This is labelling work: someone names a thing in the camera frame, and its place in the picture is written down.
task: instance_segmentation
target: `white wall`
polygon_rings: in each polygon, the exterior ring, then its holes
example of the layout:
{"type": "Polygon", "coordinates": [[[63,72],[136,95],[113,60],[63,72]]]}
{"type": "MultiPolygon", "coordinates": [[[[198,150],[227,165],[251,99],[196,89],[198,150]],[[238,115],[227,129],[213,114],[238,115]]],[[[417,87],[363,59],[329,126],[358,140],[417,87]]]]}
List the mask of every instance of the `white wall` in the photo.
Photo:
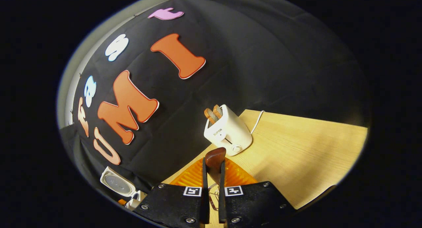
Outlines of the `white wall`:
{"type": "Polygon", "coordinates": [[[92,31],[80,44],[69,60],[57,92],[57,124],[59,128],[73,124],[72,107],[74,96],[82,73],[92,54],[101,43],[123,24],[150,8],[167,0],[140,0],[121,10],[92,31]]]}

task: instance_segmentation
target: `orange letter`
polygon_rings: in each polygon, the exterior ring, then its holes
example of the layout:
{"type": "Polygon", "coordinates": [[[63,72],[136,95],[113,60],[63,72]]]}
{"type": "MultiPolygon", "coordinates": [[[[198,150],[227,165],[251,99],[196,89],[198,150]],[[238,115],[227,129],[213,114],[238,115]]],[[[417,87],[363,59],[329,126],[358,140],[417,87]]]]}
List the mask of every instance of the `orange letter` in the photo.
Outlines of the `orange letter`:
{"type": "Polygon", "coordinates": [[[170,34],[154,43],[151,51],[159,51],[179,69],[179,77],[187,79],[205,65],[205,58],[195,56],[177,38],[179,34],[170,34]]]}
{"type": "Polygon", "coordinates": [[[120,125],[138,130],[131,111],[137,115],[137,120],[144,123],[160,105],[156,99],[149,99],[133,85],[129,79],[129,71],[125,70],[116,78],[113,84],[117,105],[102,102],[98,107],[98,118],[103,119],[129,145],[135,136],[130,130],[124,130],[120,125]]]}
{"type": "Polygon", "coordinates": [[[94,128],[94,137],[101,141],[101,143],[111,152],[111,156],[109,156],[98,144],[98,141],[94,139],[94,148],[98,150],[108,161],[110,161],[114,165],[120,164],[120,157],[117,152],[111,147],[110,144],[105,141],[105,139],[101,136],[100,131],[97,127],[94,128]]]}
{"type": "Polygon", "coordinates": [[[85,110],[82,107],[83,99],[82,97],[79,98],[79,106],[78,106],[78,120],[80,121],[80,124],[82,124],[83,129],[85,130],[85,134],[87,137],[88,135],[88,122],[85,121],[85,110]]]}

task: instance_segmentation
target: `pink letter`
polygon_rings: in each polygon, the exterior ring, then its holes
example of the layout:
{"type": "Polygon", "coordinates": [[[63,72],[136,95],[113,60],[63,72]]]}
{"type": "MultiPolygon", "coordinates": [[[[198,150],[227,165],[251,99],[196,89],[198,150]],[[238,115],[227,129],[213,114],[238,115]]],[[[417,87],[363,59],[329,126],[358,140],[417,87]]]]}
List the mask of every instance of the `pink letter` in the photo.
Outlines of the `pink letter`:
{"type": "Polygon", "coordinates": [[[172,12],[169,12],[170,10],[173,10],[173,8],[168,8],[165,10],[157,10],[154,13],[152,13],[152,15],[148,16],[148,18],[156,17],[161,20],[171,20],[171,19],[178,18],[184,14],[184,12],[172,13],[172,12]]]}

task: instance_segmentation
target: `cable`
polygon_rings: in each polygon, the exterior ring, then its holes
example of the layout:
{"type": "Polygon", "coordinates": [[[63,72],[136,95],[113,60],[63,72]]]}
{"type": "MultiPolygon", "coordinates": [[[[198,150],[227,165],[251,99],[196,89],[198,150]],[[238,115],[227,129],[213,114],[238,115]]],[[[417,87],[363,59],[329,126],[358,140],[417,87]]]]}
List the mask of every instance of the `cable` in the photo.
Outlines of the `cable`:
{"type": "Polygon", "coordinates": [[[255,123],[255,126],[252,128],[252,130],[251,130],[251,134],[252,134],[252,132],[254,132],[254,130],[255,130],[255,128],[256,128],[256,126],[258,125],[258,121],[259,121],[259,119],[261,119],[261,116],[262,116],[262,114],[264,113],[265,111],[264,110],[262,110],[261,111],[261,113],[259,114],[259,116],[258,116],[258,119],[256,120],[256,123],[255,123]]]}

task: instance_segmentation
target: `white cable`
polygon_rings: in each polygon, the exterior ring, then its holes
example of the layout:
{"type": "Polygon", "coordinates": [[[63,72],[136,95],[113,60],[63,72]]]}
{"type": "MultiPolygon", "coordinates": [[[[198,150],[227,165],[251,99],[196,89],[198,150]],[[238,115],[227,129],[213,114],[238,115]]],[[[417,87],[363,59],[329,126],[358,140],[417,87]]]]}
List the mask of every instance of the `white cable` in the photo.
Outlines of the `white cable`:
{"type": "Polygon", "coordinates": [[[256,128],[256,126],[258,125],[258,121],[259,121],[259,119],[261,119],[261,116],[262,116],[262,113],[263,112],[265,112],[264,110],[262,110],[261,111],[261,113],[259,114],[259,116],[258,116],[258,119],[256,120],[256,123],[255,123],[255,126],[252,128],[252,130],[251,130],[251,134],[252,134],[252,132],[254,132],[254,130],[255,130],[255,128],[256,128]]]}

